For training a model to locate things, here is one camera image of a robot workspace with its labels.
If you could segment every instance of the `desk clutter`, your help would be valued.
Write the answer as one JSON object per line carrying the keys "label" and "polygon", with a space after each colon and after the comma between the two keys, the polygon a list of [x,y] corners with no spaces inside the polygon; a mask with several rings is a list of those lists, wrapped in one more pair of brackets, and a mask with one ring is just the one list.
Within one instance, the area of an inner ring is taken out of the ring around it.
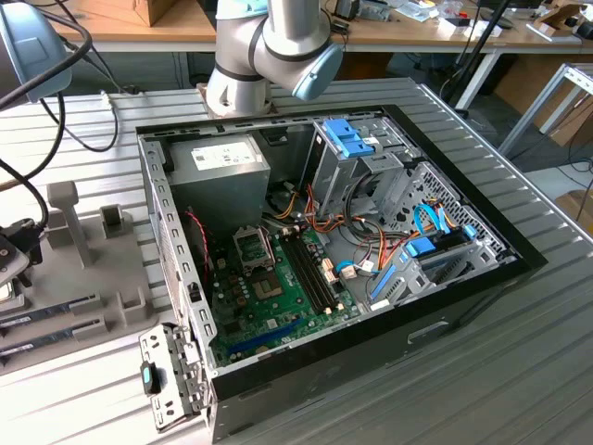
{"label": "desk clutter", "polygon": [[501,8],[502,16],[494,19],[496,25],[488,37],[525,27],[549,42],[580,44],[578,36],[593,40],[593,5],[582,0],[552,0],[546,5],[540,0],[337,0],[334,16],[346,21],[399,21],[399,16],[420,23],[433,20],[446,37],[458,33],[478,39],[493,20],[494,10]]}

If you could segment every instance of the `wooden desk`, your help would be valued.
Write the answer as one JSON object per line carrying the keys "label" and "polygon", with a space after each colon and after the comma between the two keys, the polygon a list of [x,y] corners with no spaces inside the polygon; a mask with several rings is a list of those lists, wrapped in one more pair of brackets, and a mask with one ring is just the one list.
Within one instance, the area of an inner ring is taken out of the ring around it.
{"label": "wooden desk", "polygon": [[[153,27],[82,12],[76,7],[77,0],[70,0],[66,5],[76,20],[93,35],[95,46],[100,51],[214,51],[216,31],[196,0],[179,0]],[[48,9],[64,15],[56,6]],[[67,39],[73,42],[81,40],[74,30],[61,25],[55,27]]]}
{"label": "wooden desk", "polygon": [[[162,51],[162,52],[213,52],[216,32],[196,0],[179,0],[152,28],[132,25],[127,22],[89,14],[77,10],[76,3],[68,5],[92,35],[100,51]],[[328,11],[334,10],[335,0],[327,3]],[[475,14],[475,5],[466,1],[465,10]],[[515,19],[514,28],[504,30],[500,37],[491,38],[485,45],[485,57],[472,77],[468,87],[457,103],[457,108],[466,109],[496,65],[502,54],[592,54],[593,42],[583,44],[552,44],[526,28],[526,19]],[[80,36],[70,29],[57,29],[72,41]],[[340,35],[332,39],[343,44]],[[476,38],[469,47],[475,45]],[[377,22],[354,19],[350,22],[350,34],[345,50],[359,53],[460,53],[467,38],[462,33],[447,35],[438,27],[437,19],[420,23],[396,11],[391,12],[391,21]]]}

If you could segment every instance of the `latch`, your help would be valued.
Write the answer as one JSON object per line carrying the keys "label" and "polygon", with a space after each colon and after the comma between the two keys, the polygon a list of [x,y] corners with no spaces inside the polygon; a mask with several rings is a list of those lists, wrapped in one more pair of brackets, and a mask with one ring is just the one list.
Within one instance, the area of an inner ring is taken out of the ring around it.
{"label": "latch", "polygon": [[160,324],[140,336],[140,376],[159,433],[200,415],[208,406],[208,381],[190,332]]}

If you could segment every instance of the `slotted metal tabletop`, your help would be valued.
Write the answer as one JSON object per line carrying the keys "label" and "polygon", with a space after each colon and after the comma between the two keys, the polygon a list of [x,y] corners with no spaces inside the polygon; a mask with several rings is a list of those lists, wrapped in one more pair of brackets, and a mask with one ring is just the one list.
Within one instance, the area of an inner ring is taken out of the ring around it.
{"label": "slotted metal tabletop", "polygon": [[[283,413],[225,443],[544,444],[590,443],[593,433],[593,242],[494,149],[408,79],[333,83],[304,103],[273,89],[281,112],[392,102],[456,162],[549,264],[524,287],[452,336],[377,370],[297,413]],[[148,223],[137,125],[207,118],[193,91],[113,95],[117,147],[85,151],[66,138],[33,182],[74,180],[91,215],[120,203],[135,219],[153,304],[171,320]],[[98,95],[67,98],[68,126],[99,146],[112,117]],[[22,172],[37,165],[56,126],[37,105],[0,113],[0,157]],[[19,189],[0,194],[0,224],[39,216]],[[0,377],[0,434],[20,443],[207,443],[196,420],[155,431],[139,378],[137,335]]]}

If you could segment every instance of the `ram slot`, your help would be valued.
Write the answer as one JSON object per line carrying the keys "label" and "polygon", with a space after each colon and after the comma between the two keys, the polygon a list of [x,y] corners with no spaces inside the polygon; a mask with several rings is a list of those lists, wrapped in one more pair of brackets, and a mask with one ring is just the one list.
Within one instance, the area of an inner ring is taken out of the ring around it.
{"label": "ram slot", "polygon": [[301,239],[283,238],[281,246],[315,313],[320,314],[325,308],[335,308],[337,301]]}

